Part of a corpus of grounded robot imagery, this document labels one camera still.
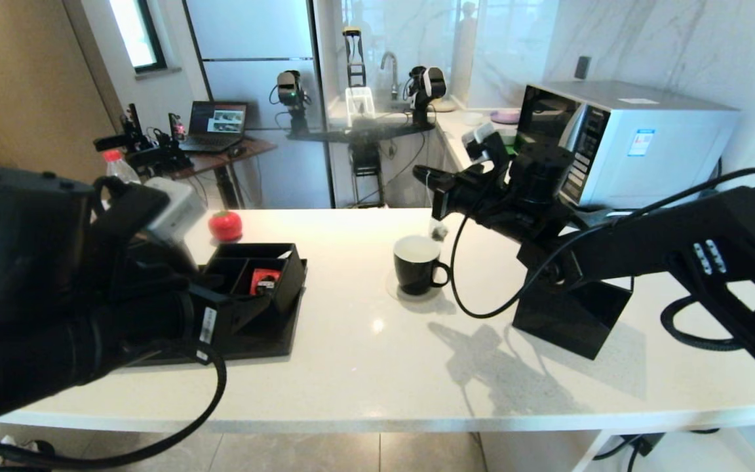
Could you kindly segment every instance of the black box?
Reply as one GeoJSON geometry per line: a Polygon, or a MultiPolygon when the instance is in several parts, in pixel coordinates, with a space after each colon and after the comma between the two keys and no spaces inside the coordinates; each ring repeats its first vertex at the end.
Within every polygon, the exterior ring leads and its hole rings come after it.
{"type": "MultiPolygon", "coordinates": [[[[201,266],[198,283],[189,293],[194,305],[192,338],[204,338],[224,359],[252,359],[289,355],[293,349],[299,301],[307,260],[293,244],[220,245],[201,266]],[[251,295],[255,269],[281,271],[273,290],[251,295]]],[[[191,362],[163,353],[135,365],[191,362]]]]}

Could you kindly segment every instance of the window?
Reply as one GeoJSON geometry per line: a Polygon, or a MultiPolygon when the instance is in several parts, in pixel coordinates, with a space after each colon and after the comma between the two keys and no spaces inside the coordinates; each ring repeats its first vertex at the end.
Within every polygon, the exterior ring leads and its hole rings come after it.
{"type": "Polygon", "coordinates": [[[153,27],[147,0],[110,0],[110,4],[136,73],[165,69],[165,56],[153,27]]]}

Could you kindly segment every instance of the teabag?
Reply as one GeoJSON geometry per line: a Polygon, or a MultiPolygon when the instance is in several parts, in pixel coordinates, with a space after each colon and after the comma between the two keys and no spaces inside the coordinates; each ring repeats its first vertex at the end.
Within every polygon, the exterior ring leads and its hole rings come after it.
{"type": "Polygon", "coordinates": [[[435,242],[444,242],[444,238],[447,237],[448,229],[441,221],[431,217],[429,218],[429,230],[427,235],[435,242]]]}

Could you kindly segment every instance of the red tomato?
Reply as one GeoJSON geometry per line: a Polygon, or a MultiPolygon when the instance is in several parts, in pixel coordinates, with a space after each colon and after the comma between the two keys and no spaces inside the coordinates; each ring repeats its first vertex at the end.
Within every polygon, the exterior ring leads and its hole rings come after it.
{"type": "Polygon", "coordinates": [[[243,235],[243,223],[237,213],[217,212],[209,219],[209,230],[218,241],[233,241],[243,235]]]}

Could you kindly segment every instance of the laptop screen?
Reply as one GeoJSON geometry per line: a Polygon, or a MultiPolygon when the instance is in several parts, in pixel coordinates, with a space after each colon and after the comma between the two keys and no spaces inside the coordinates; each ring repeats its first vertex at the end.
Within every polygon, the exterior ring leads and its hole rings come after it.
{"type": "Polygon", "coordinates": [[[194,102],[188,134],[243,134],[246,104],[240,102],[194,102]]]}

